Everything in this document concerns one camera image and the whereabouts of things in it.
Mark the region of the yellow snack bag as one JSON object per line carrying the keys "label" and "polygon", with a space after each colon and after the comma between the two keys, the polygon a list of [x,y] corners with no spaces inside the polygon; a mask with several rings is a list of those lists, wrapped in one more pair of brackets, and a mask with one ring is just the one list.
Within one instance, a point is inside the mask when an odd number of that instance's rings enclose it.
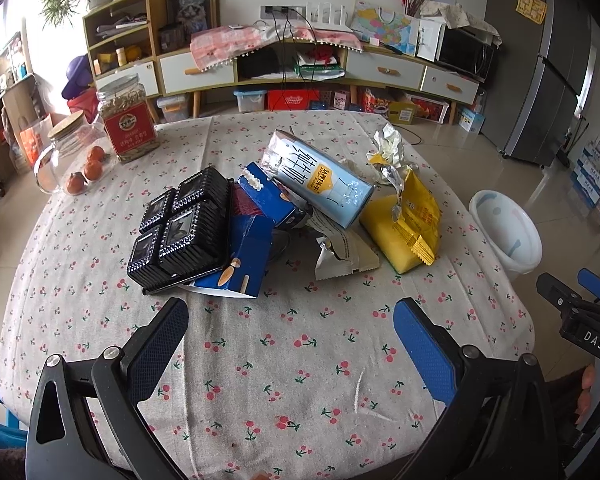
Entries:
{"label": "yellow snack bag", "polygon": [[397,274],[431,266],[440,245],[440,207],[410,166],[399,170],[381,154],[370,164],[394,188],[393,195],[370,200],[358,221]]}

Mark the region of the black plastic snack tray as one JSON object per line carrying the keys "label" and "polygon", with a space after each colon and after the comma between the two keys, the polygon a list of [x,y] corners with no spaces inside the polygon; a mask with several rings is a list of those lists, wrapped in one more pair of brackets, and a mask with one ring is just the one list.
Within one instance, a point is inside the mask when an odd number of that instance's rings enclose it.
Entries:
{"label": "black plastic snack tray", "polygon": [[145,295],[205,278],[228,263],[231,187],[207,167],[147,205],[126,266]]}

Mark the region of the white printed paper wrapper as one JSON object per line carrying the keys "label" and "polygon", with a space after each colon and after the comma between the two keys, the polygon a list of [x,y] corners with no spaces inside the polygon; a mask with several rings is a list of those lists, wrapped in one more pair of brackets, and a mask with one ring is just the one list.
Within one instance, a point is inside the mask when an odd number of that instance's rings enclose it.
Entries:
{"label": "white printed paper wrapper", "polygon": [[306,225],[317,232],[316,242],[320,248],[315,265],[317,280],[342,278],[379,268],[378,255],[357,232],[343,229],[334,220],[317,210]]}

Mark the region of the blue cardboard snack box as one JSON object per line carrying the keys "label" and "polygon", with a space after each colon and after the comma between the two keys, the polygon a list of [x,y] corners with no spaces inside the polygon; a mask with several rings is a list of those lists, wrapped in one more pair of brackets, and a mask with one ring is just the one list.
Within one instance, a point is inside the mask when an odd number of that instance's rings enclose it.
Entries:
{"label": "blue cardboard snack box", "polygon": [[230,220],[230,258],[182,289],[212,297],[256,298],[270,259],[286,250],[289,232],[310,215],[304,200],[268,177],[256,162],[242,168],[234,204],[240,213]]}

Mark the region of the stacked blue white boxes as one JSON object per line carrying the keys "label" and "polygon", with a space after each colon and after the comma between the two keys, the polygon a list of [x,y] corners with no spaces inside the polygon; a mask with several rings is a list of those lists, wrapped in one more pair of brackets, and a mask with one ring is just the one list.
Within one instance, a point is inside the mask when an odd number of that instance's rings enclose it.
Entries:
{"label": "stacked blue white boxes", "polygon": [[576,190],[590,208],[600,201],[600,138],[588,141],[578,155],[570,174]]}

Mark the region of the cherry print tablecloth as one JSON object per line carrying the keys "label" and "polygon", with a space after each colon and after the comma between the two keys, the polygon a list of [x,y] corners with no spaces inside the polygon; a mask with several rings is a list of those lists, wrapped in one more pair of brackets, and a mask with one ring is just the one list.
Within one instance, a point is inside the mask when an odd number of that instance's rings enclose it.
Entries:
{"label": "cherry print tablecloth", "polygon": [[[0,339],[0,397],[28,420],[45,361],[93,359],[124,344],[164,304],[126,264],[148,202],[205,166],[229,178],[288,130],[366,176],[384,122],[345,112],[256,113],[162,126],[155,151],[115,166],[86,194],[54,195],[24,248]],[[493,148],[457,128],[421,126],[405,154],[441,211],[431,266],[320,281],[315,236],[294,232],[252,299],[189,294],[187,333],[142,413],[190,478],[349,478],[411,453],[441,408],[392,324],[411,297],[460,344],[513,359],[530,351],[530,315],[467,210],[501,177]]]}

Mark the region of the yellow printed carton box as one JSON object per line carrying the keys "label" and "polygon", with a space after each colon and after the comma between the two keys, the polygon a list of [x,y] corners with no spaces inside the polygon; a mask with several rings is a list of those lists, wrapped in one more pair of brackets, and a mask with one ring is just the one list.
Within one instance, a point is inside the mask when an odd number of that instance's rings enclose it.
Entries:
{"label": "yellow printed carton box", "polygon": [[411,125],[417,117],[418,106],[411,101],[393,101],[388,107],[388,121],[393,125]]}

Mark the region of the grey refrigerator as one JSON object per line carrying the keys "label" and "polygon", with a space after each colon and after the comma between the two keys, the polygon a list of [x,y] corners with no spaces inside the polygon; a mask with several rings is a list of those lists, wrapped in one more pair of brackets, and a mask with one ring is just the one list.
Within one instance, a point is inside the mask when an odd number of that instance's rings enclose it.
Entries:
{"label": "grey refrigerator", "polygon": [[550,165],[577,109],[591,50],[582,0],[486,0],[498,31],[482,134],[505,158]]}

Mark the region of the glass jar wooden lid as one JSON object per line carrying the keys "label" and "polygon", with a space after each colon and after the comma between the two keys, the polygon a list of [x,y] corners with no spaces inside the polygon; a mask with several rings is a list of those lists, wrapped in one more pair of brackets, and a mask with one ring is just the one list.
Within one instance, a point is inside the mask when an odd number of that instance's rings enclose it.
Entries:
{"label": "glass jar wooden lid", "polygon": [[102,161],[104,173],[97,181],[89,181],[84,177],[86,189],[81,194],[87,193],[99,184],[117,162],[114,149],[99,116],[96,116],[92,122],[88,122],[83,112],[74,112],[53,126],[47,137],[50,144],[44,148],[33,166],[36,186],[47,195],[54,193],[70,195],[65,190],[66,181],[73,172],[83,174],[83,166],[88,161],[87,153],[94,145],[101,146],[106,152]]}

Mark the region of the black microwave oven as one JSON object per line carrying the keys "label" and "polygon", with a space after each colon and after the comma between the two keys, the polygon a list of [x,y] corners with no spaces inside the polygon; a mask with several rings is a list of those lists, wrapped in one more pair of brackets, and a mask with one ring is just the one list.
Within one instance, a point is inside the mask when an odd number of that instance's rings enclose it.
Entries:
{"label": "black microwave oven", "polygon": [[437,62],[442,66],[474,78],[488,79],[496,49],[474,35],[457,28],[445,27],[439,41]]}

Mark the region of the colourful map poster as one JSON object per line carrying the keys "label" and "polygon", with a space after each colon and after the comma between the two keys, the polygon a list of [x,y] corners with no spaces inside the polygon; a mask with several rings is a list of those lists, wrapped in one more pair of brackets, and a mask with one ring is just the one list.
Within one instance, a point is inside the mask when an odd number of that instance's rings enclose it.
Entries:
{"label": "colourful map poster", "polygon": [[362,41],[376,38],[381,44],[402,54],[415,56],[419,19],[376,4],[356,0],[353,8],[352,29]]}

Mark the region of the red gift box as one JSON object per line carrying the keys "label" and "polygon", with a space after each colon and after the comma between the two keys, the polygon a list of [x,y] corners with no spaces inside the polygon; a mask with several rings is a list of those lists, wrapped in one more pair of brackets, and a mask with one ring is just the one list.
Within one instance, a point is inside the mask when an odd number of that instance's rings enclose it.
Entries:
{"label": "red gift box", "polygon": [[276,110],[307,110],[312,101],[320,99],[315,89],[270,89],[266,96],[266,106],[271,112]]}

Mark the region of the wooden tv cabinet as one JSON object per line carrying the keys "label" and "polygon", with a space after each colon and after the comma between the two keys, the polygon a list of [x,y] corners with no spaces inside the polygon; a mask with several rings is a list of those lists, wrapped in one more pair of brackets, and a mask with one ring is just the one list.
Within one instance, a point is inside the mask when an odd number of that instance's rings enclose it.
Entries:
{"label": "wooden tv cabinet", "polygon": [[422,99],[447,102],[452,108],[472,104],[478,94],[477,81],[368,44],[361,52],[342,44],[331,45],[343,71],[339,77],[299,75],[291,66],[297,55],[328,45],[313,41],[316,29],[310,31],[309,39],[276,32],[272,44],[201,70],[189,48],[161,51],[159,28],[167,18],[168,0],[112,0],[88,12],[83,28],[95,88],[136,75],[150,98],[189,94],[195,117],[200,113],[202,94],[219,88],[279,86],[276,102],[285,110],[290,107],[286,97],[300,84],[310,89],[336,84],[352,99],[358,98],[361,87],[401,89]]}

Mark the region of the pink checked cloth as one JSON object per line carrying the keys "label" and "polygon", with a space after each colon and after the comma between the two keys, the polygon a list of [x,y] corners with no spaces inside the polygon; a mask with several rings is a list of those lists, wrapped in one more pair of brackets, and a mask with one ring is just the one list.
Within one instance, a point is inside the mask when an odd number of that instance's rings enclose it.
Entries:
{"label": "pink checked cloth", "polygon": [[249,25],[242,28],[222,26],[198,32],[192,36],[189,51],[198,70],[206,72],[228,64],[234,58],[283,40],[305,41],[362,53],[361,41],[352,32],[337,32],[294,24]]}

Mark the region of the framed cat picture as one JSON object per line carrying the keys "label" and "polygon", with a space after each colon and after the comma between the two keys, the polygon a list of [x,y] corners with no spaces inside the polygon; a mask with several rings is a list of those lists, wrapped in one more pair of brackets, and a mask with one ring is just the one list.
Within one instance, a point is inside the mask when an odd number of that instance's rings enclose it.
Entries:
{"label": "framed cat picture", "polygon": [[215,28],[215,0],[168,0],[170,22],[180,25],[189,38]]}

